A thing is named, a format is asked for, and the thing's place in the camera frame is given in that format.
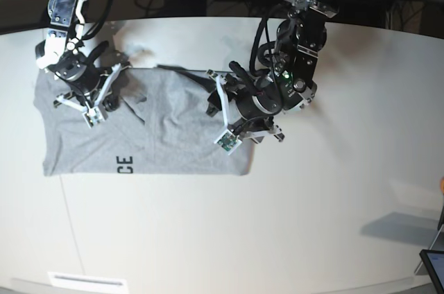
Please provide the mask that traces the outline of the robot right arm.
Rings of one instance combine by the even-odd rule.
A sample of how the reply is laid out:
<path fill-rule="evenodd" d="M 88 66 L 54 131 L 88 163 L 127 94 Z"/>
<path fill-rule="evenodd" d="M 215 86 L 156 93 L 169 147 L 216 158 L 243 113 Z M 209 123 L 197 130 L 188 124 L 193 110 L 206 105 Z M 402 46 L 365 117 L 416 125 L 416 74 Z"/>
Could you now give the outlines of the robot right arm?
<path fill-rule="evenodd" d="M 36 63 L 39 69 L 52 73 L 70 88 L 68 93 L 57 96 L 53 102 L 55 107 L 69 105 L 89 112 L 102 105 L 112 112 L 118 107 L 118 98 L 111 89 L 112 70 L 94 64 L 109 44 L 99 43 L 88 55 L 81 47 L 102 29 L 114 0 L 106 1 L 101 17 L 86 30 L 88 1 L 49 0 L 49 27 L 45 40 L 35 47 Z"/>

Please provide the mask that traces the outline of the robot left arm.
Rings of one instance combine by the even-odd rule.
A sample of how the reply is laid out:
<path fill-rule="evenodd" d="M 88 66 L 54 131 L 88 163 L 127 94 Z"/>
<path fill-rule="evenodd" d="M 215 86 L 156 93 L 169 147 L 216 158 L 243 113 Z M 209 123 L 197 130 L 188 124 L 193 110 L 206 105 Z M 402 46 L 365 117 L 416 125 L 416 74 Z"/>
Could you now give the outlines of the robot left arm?
<path fill-rule="evenodd" d="M 314 72 L 327 39 L 326 22 L 339 12 L 339 0 L 282 0 L 261 19 L 249 68 L 236 62 L 228 79 L 244 123 L 255 123 L 310 102 Z"/>

